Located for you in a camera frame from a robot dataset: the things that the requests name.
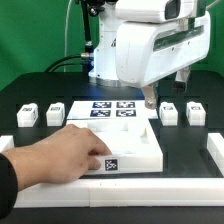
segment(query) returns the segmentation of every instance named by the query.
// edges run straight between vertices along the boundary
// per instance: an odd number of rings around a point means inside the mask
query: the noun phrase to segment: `finger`
[[[101,167],[101,163],[94,156],[89,156],[88,159],[89,170],[98,170]]]

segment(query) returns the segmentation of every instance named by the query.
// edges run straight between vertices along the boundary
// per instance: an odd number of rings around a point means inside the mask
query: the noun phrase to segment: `black table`
[[[224,78],[212,72],[193,72],[188,91],[172,92],[174,76],[159,82],[160,102],[172,102],[179,112],[177,127],[150,120],[164,155],[164,171],[121,177],[208,177],[222,175],[206,149],[208,132],[224,136]],[[138,89],[97,86],[82,73],[30,73],[0,92],[0,135],[14,135],[16,146],[32,144],[58,130],[47,127],[45,113],[51,103],[63,102],[66,116],[74,100],[141,100]],[[186,103],[202,103],[207,112],[204,127],[191,127]],[[39,119],[32,128],[18,128],[16,113],[23,104],[36,103]],[[224,207],[122,207],[14,209],[0,223],[223,223]]]

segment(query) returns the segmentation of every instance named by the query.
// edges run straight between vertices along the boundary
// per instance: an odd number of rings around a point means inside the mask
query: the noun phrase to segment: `qr-like code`
[[[136,117],[136,110],[117,110],[117,117]]]
[[[110,117],[110,110],[92,110],[90,117]]]
[[[105,170],[106,171],[118,170],[118,161],[117,161],[117,159],[105,160]]]

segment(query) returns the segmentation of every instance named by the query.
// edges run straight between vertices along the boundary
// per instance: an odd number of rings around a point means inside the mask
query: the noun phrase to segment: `small white block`
[[[201,103],[187,103],[186,116],[190,125],[204,126],[205,125],[205,110]]]
[[[209,133],[207,149],[224,176],[224,138],[220,133]]]
[[[173,103],[163,102],[159,108],[159,116],[164,126],[176,126],[178,112]]]
[[[61,126],[65,118],[65,105],[63,103],[51,104],[46,116],[47,126]]]
[[[0,137],[0,153],[7,149],[14,148],[14,140],[11,135],[3,135]]]
[[[19,127],[33,127],[38,118],[38,106],[35,103],[25,104],[17,113]]]

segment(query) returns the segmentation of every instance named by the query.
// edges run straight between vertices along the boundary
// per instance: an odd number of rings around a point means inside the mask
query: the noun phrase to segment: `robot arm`
[[[189,66],[206,57],[210,16],[205,1],[120,0],[117,17],[124,22],[116,39],[116,71],[125,84],[143,87],[177,72],[186,82]]]
[[[186,90],[190,65],[209,50],[206,0],[86,1],[89,14],[100,17],[90,81],[114,87],[151,84],[153,91],[156,81],[176,72],[176,88]]]

